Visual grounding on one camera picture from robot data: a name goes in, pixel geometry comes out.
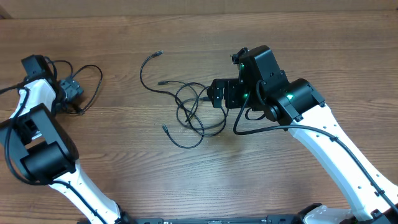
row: black bracket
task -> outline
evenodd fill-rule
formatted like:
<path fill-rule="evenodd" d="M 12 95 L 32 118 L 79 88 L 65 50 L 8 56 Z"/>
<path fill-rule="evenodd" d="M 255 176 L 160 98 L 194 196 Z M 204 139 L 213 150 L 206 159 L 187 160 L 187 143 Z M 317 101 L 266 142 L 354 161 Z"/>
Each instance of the black bracket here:
<path fill-rule="evenodd" d="M 267 223 L 270 224 L 302 224 L 298 215 L 268 215 Z"/>
<path fill-rule="evenodd" d="M 66 103 L 73 103 L 84 92 L 80 84 L 71 78 L 60 80 L 60 86 L 64 91 L 64 101 Z"/>
<path fill-rule="evenodd" d="M 0 142 L 5 145 L 7 130 L 11 128 L 10 158 L 26 179 L 49 184 L 66 172 L 75 172 L 77 148 L 44 104 L 19 116 L 14 127 L 10 125 L 10 119 L 0 124 Z M 44 140 L 26 149 L 32 137 L 38 135 Z"/>
<path fill-rule="evenodd" d="M 308 81 L 289 82 L 266 45 L 252 50 L 243 48 L 232 55 L 232 61 L 238 65 L 238 78 L 213 80 L 207 90 L 215 108 L 221 107 L 222 99 L 229 109 L 241 108 L 250 93 L 246 107 L 263 111 L 267 119 L 286 125 L 300 121 L 306 110 L 325 104 Z"/>
<path fill-rule="evenodd" d="M 64 98 L 63 90 L 60 87 L 59 83 L 55 79 L 53 73 L 50 70 L 49 65 L 47 64 L 45 58 L 42 55 L 31 55 L 27 58 L 21 60 L 22 65 L 25 68 L 27 76 L 24 79 L 24 85 L 33 82 L 38 79 L 46 79 L 46 81 L 50 84 L 55 92 L 55 100 L 52 114 L 55 114 L 56 108 L 61 108 L 57 104 Z"/>
<path fill-rule="evenodd" d="M 161 218 L 138 218 L 134 219 L 135 223 L 132 224 L 163 224 L 164 221 Z"/>

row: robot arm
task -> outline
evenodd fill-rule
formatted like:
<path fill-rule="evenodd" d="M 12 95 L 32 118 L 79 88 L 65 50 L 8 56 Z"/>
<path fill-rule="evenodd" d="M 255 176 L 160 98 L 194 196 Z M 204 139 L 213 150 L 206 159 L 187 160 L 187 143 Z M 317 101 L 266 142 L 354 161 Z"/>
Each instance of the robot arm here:
<path fill-rule="evenodd" d="M 116 202 L 107 198 L 85 174 L 76 146 L 51 114 L 55 99 L 59 95 L 62 97 L 59 91 L 62 87 L 53 79 L 43 56 L 33 55 L 22 63 L 28 76 L 24 89 L 19 91 L 21 98 L 16 112 L 0 124 L 3 146 L 6 145 L 7 130 L 12 128 L 9 155 L 15 166 L 26 180 L 49 185 L 64 194 L 90 223 L 130 223 L 128 215 L 122 213 Z M 16 125 L 10 127 L 17 111 Z M 31 140 L 41 136 L 44 141 L 30 149 L 25 148 Z"/>
<path fill-rule="evenodd" d="M 215 108 L 221 107 L 222 99 L 229 109 L 241 108 L 234 132 L 252 134 L 281 129 L 280 126 L 274 126 L 244 132 L 236 130 L 245 107 L 263 111 L 267 119 L 285 126 L 285 131 L 289 130 L 294 138 L 310 150 L 336 182 L 351 207 L 348 211 L 331 211 L 333 215 L 329 217 L 326 210 L 315 215 L 320 210 L 315 209 L 306 216 L 306 223 L 339 223 L 352 215 L 357 221 L 372 223 L 370 221 L 376 221 L 381 214 L 397 211 L 395 205 L 398 203 L 398 187 L 363 156 L 338 125 L 331 109 L 325 104 L 325 99 L 308 81 L 298 79 L 290 83 L 285 72 L 279 68 L 271 49 L 265 45 L 252 50 L 243 48 L 232 55 L 232 61 L 238 66 L 239 77 L 214 80 L 207 94 Z M 317 129 L 328 132 L 333 138 Z M 352 155 L 336 139 L 343 142 Z"/>
<path fill-rule="evenodd" d="M 22 112 L 19 113 L 16 125 L 11 126 L 10 157 L 25 179 L 49 185 L 64 194 L 86 215 L 90 223 L 369 224 L 392 223 L 391 220 L 397 217 L 385 198 L 393 204 L 398 203 L 396 197 L 398 187 L 381 175 L 361 154 L 340 128 L 323 97 L 309 82 L 302 79 L 292 83 L 287 81 L 285 72 L 279 69 L 272 51 L 267 46 L 250 51 L 242 49 L 233 55 L 233 64 L 238 65 L 239 68 L 239 78 L 213 81 L 207 92 L 213 106 L 219 108 L 221 100 L 224 99 L 229 109 L 241 108 L 242 112 L 245 107 L 248 107 L 254 111 L 263 111 L 267 119 L 286 126 L 287 128 L 284 129 L 289 130 L 292 136 L 319 160 L 346 197 L 351 210 L 333 209 L 314 204 L 298 215 L 211 220 L 162 220 L 160 218 L 132 220 L 84 173 L 78 160 L 76 146 L 51 113 L 56 105 L 54 102 L 63 97 L 63 91 L 67 93 L 68 90 L 59 86 L 50 75 L 44 58 L 29 57 L 22 63 L 28 73 L 24 86 L 29 89 L 30 96 L 23 105 Z M 23 90 L 20 91 L 20 95 L 21 100 L 17 111 L 26 97 Z M 0 124 L 0 140 L 3 145 L 6 144 L 5 137 L 10 125 L 10 119 Z M 256 130 L 239 133 L 236 131 L 236 125 L 234 131 L 237 134 L 256 133 Z M 293 125 L 323 129 L 334 137 L 331 139 L 317 131 L 294 128 Z M 45 141 L 27 150 L 25 145 L 39 136 L 42 136 Z M 347 145 L 374 183 L 381 189 L 370 184 L 369 177 L 358 167 L 353 157 L 337 144 L 337 138 Z"/>

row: wooden table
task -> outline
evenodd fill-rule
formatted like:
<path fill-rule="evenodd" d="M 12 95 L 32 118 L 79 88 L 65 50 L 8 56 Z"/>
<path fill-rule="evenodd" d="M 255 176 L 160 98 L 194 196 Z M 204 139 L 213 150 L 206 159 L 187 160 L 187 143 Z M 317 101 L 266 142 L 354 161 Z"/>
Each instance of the wooden table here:
<path fill-rule="evenodd" d="M 104 71 L 101 91 L 84 116 L 59 115 L 95 184 L 134 217 L 260 217 L 295 213 L 313 202 L 348 208 L 317 160 L 289 133 L 250 136 L 226 129 L 194 149 L 174 146 L 198 136 L 175 119 L 174 99 L 145 90 L 139 68 L 151 53 L 145 82 L 201 82 L 234 78 L 230 54 L 266 44 L 290 81 L 305 78 L 326 98 L 335 117 L 367 158 L 398 183 L 398 13 L 317 12 L 209 16 L 98 17 L 0 21 L 0 88 L 25 76 L 31 54 L 93 63 Z M 59 64 L 60 76 L 68 67 Z M 78 80 L 88 98 L 96 70 Z M 15 110 L 16 91 L 0 96 L 0 120 Z M 205 124 L 222 118 L 202 103 Z M 241 129 L 269 126 L 242 121 Z M 1 154 L 0 223 L 75 223 L 83 215 L 49 187 L 21 184 Z"/>

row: cable connector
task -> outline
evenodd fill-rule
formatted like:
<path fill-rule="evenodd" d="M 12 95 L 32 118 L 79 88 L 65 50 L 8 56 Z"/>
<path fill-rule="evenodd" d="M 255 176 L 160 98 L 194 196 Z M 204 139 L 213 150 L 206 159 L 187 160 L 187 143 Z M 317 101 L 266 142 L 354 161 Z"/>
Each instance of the cable connector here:
<path fill-rule="evenodd" d="M 160 50 L 160 51 L 154 53 L 152 56 L 157 57 L 157 56 L 159 56 L 159 55 L 161 55 L 161 54 L 163 54 L 163 53 L 164 53 L 164 51 L 163 51 L 163 50 Z"/>
<path fill-rule="evenodd" d="M 169 130 L 167 129 L 166 124 L 162 124 L 162 128 L 163 128 L 163 131 L 164 131 L 166 134 L 169 133 Z"/>
<path fill-rule="evenodd" d="M 338 140 L 338 137 L 337 137 L 337 136 L 335 136 L 335 137 L 333 137 L 333 138 L 331 137 L 330 140 L 331 140 L 332 142 L 337 141 L 337 140 Z"/>
<path fill-rule="evenodd" d="M 158 82 L 157 84 L 158 85 L 166 85 L 166 84 L 168 84 L 170 81 L 160 81 L 160 82 Z"/>

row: black cable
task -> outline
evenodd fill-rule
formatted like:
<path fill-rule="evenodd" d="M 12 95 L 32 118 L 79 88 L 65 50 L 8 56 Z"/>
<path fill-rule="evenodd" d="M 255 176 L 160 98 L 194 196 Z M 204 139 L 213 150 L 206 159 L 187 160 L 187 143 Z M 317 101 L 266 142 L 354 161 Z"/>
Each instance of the black cable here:
<path fill-rule="evenodd" d="M 201 94 L 202 94 L 205 90 L 207 90 L 208 86 L 205 86 L 205 85 L 203 85 L 203 84 L 201 84 L 201 83 L 197 83 L 197 82 L 185 83 L 185 82 L 174 81 L 174 80 L 166 80 L 166 81 L 158 82 L 158 85 L 165 85 L 165 84 L 168 84 L 168 83 L 180 83 L 180 84 L 182 84 L 182 86 L 177 90 L 176 94 L 173 94 L 173 93 L 171 93 L 171 92 L 169 92 L 169 91 L 155 90 L 155 89 L 149 88 L 147 85 L 145 85 L 145 83 L 144 83 L 143 80 L 142 80 L 142 70 L 143 70 L 145 64 L 146 64 L 150 59 L 152 59 L 152 58 L 154 58 L 154 57 L 157 57 L 157 56 L 160 56 L 161 54 L 163 54 L 163 51 L 156 52 L 156 53 L 150 55 L 149 57 L 147 57 L 147 58 L 144 60 L 144 62 L 143 62 L 142 65 L 141 65 L 141 69 L 140 69 L 140 81 L 141 81 L 142 85 L 144 86 L 144 88 L 146 88 L 147 90 L 150 90 L 150 91 L 153 91 L 153 92 L 156 92 L 156 93 L 168 94 L 168 95 L 174 97 L 175 103 L 177 104 L 177 110 L 176 110 L 176 118 L 177 118 L 177 121 L 178 121 L 183 127 L 185 127 L 185 128 L 190 128 L 190 129 L 194 130 L 194 132 L 198 133 L 198 134 L 201 136 L 200 140 L 199 140 L 196 144 L 194 144 L 194 145 L 192 145 L 192 146 L 182 146 L 182 145 L 178 144 L 177 142 L 175 142 L 175 140 L 171 137 L 171 135 L 170 135 L 170 133 L 169 133 L 169 130 L 167 129 L 166 125 L 163 124 L 163 125 L 162 125 L 162 128 L 163 128 L 163 130 L 165 131 L 166 135 L 169 137 L 169 139 L 170 139 L 176 146 L 181 147 L 181 148 L 184 148 L 184 149 L 191 149 L 191 148 L 193 148 L 193 147 L 197 147 L 197 146 L 202 142 L 203 137 L 205 137 L 205 136 L 215 136 L 215 135 L 219 134 L 220 132 L 222 132 L 222 130 L 224 130 L 224 128 L 225 128 L 225 126 L 226 126 L 226 118 L 227 118 L 227 116 L 228 116 L 229 110 L 227 109 L 227 112 L 225 113 L 225 110 L 224 110 L 223 108 L 221 108 L 221 111 L 223 112 L 223 115 L 224 115 L 224 119 L 223 119 L 221 122 L 217 123 L 217 124 L 214 124 L 214 125 L 211 125 L 211 126 L 208 126 L 208 127 L 204 127 L 202 121 L 201 121 L 200 118 L 196 115 L 196 112 L 197 112 L 198 104 L 199 104 L 199 101 L 200 101 L 200 100 L 202 100 L 202 101 L 210 101 L 210 99 L 209 99 L 208 97 L 200 97 Z M 197 94 L 196 90 L 192 87 L 193 85 L 198 85 L 198 86 L 202 87 L 202 90 L 201 90 L 201 92 L 199 93 L 199 95 Z M 182 100 L 178 97 L 178 94 L 179 94 L 184 88 L 186 88 L 186 87 L 189 87 L 189 88 L 194 92 L 195 97 L 182 101 Z M 185 104 L 188 103 L 188 102 L 190 102 L 190 101 L 194 101 L 194 103 L 193 103 L 193 105 L 192 105 L 192 108 L 191 108 L 191 109 L 188 109 L 188 108 L 185 107 Z M 181 119 L 180 119 L 180 117 L 179 117 L 179 114 L 178 114 L 178 112 L 179 112 L 180 109 L 182 109 L 183 112 L 185 113 L 185 117 L 186 117 L 185 123 L 188 122 L 188 124 L 184 124 L 183 121 L 181 121 Z M 192 122 L 191 122 L 192 118 L 195 118 L 195 119 L 199 122 L 200 128 L 196 128 L 196 127 L 193 126 L 193 124 L 192 124 Z M 222 124 L 223 124 L 223 127 L 222 127 L 220 130 L 218 130 L 217 132 L 215 132 L 215 133 L 213 133 L 213 134 L 205 134 L 205 130 L 209 130 L 209 129 L 218 127 L 218 126 L 220 126 L 220 125 L 222 125 Z"/>
<path fill-rule="evenodd" d="M 81 67 L 79 70 L 77 70 L 75 73 L 73 73 L 73 65 L 72 65 L 70 62 L 68 62 L 67 60 L 51 60 L 51 59 L 49 59 L 48 57 L 44 57 L 44 58 L 46 59 L 47 63 L 49 63 L 49 64 L 52 65 L 52 67 L 53 67 L 53 73 L 54 73 L 54 78 L 55 78 L 55 79 L 57 79 L 57 73 L 58 73 L 58 72 L 57 72 L 57 68 L 56 68 L 56 66 L 55 66 L 54 63 L 57 63 L 57 62 L 63 62 L 63 63 L 67 63 L 67 64 L 69 65 L 69 67 L 70 67 L 70 74 L 69 74 L 69 76 L 67 76 L 67 78 L 69 78 L 69 79 L 74 79 L 74 77 L 75 77 L 77 74 L 79 74 L 82 70 L 84 70 L 84 69 L 86 69 L 86 68 L 88 68 L 88 67 L 95 67 L 95 68 L 97 68 L 97 69 L 99 70 L 99 73 L 100 73 L 99 82 L 98 82 L 98 84 L 97 84 L 97 87 L 96 87 L 96 90 L 95 90 L 93 96 L 91 97 L 91 99 L 90 99 L 90 101 L 87 103 L 87 105 L 86 105 L 83 109 L 80 109 L 80 110 L 78 110 L 78 111 L 76 111 L 76 112 L 70 112 L 70 111 L 67 111 L 67 110 L 64 108 L 64 112 L 66 112 L 66 113 L 68 113 L 68 114 L 79 114 L 79 115 L 83 115 L 83 114 L 90 108 L 91 103 L 92 103 L 93 100 L 95 99 L 95 96 L 97 95 L 97 92 L 98 92 L 98 90 L 99 90 L 99 88 L 100 88 L 100 85 L 101 85 L 101 82 L 102 82 L 102 79 L 103 79 L 103 72 L 102 72 L 102 70 L 101 70 L 97 65 L 85 65 L 85 66 Z"/>
<path fill-rule="evenodd" d="M 256 93 L 257 93 L 257 99 L 260 101 L 260 103 L 262 105 L 265 105 L 264 100 L 262 100 L 261 98 L 261 94 L 260 94 L 260 83 L 262 82 L 262 80 L 258 80 L 256 83 Z"/>
<path fill-rule="evenodd" d="M 374 181 L 374 179 L 371 177 L 371 175 L 367 172 L 367 170 L 362 165 L 362 163 L 358 160 L 358 158 L 353 154 L 353 152 L 351 152 L 351 150 L 346 146 L 346 144 L 344 144 L 340 139 L 338 139 L 338 137 L 328 133 L 327 131 L 324 131 L 324 130 L 318 129 L 318 128 L 314 128 L 314 127 L 311 127 L 311 126 L 297 125 L 297 124 L 271 126 L 271 127 L 266 127 L 266 128 L 259 128 L 259 129 L 255 129 L 255 130 L 250 130 L 250 131 L 237 131 L 236 128 L 238 126 L 239 119 L 242 116 L 244 108 L 246 107 L 246 105 L 247 105 L 247 103 L 249 101 L 248 100 L 249 97 L 250 97 L 250 92 L 248 93 L 248 97 L 246 98 L 246 101 L 244 102 L 241 110 L 239 111 L 238 117 L 235 120 L 234 128 L 233 128 L 233 131 L 234 131 L 235 134 L 237 134 L 237 135 L 247 135 L 247 134 L 261 133 L 261 132 L 265 132 L 265 131 L 273 131 L 273 130 L 278 130 L 278 129 L 296 128 L 296 129 L 306 129 L 306 130 L 310 130 L 310 131 L 315 131 L 317 133 L 326 135 L 326 136 L 328 136 L 330 138 L 331 141 L 334 141 L 337 144 L 339 144 L 348 153 L 348 155 L 354 160 L 354 162 L 359 167 L 359 169 L 361 169 L 361 171 L 366 176 L 366 178 L 368 178 L 368 180 L 370 181 L 371 185 L 376 189 L 376 192 L 387 202 L 387 204 L 398 215 L 398 208 L 384 194 L 385 192 L 377 185 L 377 183 Z"/>
<path fill-rule="evenodd" d="M 72 66 L 72 64 L 70 62 L 68 62 L 67 60 L 54 60 L 52 62 L 53 63 L 57 63 L 57 62 L 67 63 L 69 65 L 69 67 L 70 67 L 70 75 L 69 75 L 69 77 L 72 77 L 72 75 L 73 75 L 73 66 Z"/>
<path fill-rule="evenodd" d="M 264 119 L 264 118 L 266 117 L 266 115 L 263 114 L 263 115 L 261 115 L 259 118 L 255 118 L 255 119 L 249 118 L 249 112 L 250 112 L 250 111 L 252 111 L 252 108 L 248 108 L 248 109 L 246 110 L 246 113 L 244 114 L 244 117 L 245 117 L 247 120 L 249 120 L 249 121 L 259 121 L 259 120 Z"/>
<path fill-rule="evenodd" d="M 44 59 L 46 59 L 47 63 L 50 63 L 52 65 L 54 79 L 57 80 L 58 72 L 56 66 L 54 65 L 54 62 L 51 61 L 51 59 L 49 59 L 47 56 L 44 56 Z"/>
<path fill-rule="evenodd" d="M 1 89 L 1 90 L 0 90 L 0 95 L 2 95 L 3 93 L 5 93 L 5 92 L 7 92 L 7 91 L 9 91 L 9 90 L 21 89 L 21 88 L 24 87 L 24 85 L 26 85 L 27 82 L 28 82 L 28 81 L 23 81 L 23 82 L 20 82 L 20 83 L 18 83 L 18 84 L 16 84 L 16 85 L 13 85 L 13 86 L 10 86 L 10 87 Z"/>
<path fill-rule="evenodd" d="M 95 68 L 97 68 L 99 70 L 99 82 L 98 82 L 97 88 L 95 89 L 93 97 L 91 97 L 91 99 L 89 100 L 87 105 L 83 109 L 81 109 L 81 112 L 79 112 L 78 114 L 84 114 L 88 110 L 88 108 L 90 108 L 91 103 L 93 102 L 93 100 L 95 99 L 95 96 L 97 95 L 97 92 L 98 92 L 98 90 L 100 88 L 100 85 L 101 85 L 101 82 L 102 82 L 102 78 L 103 78 L 102 70 L 96 65 L 85 65 L 85 66 L 81 67 L 79 70 L 77 70 L 75 72 L 75 74 L 73 74 L 70 78 L 74 78 L 77 74 L 79 74 L 79 72 L 81 72 L 82 70 L 84 70 L 85 68 L 88 68 L 88 67 L 95 67 Z"/>

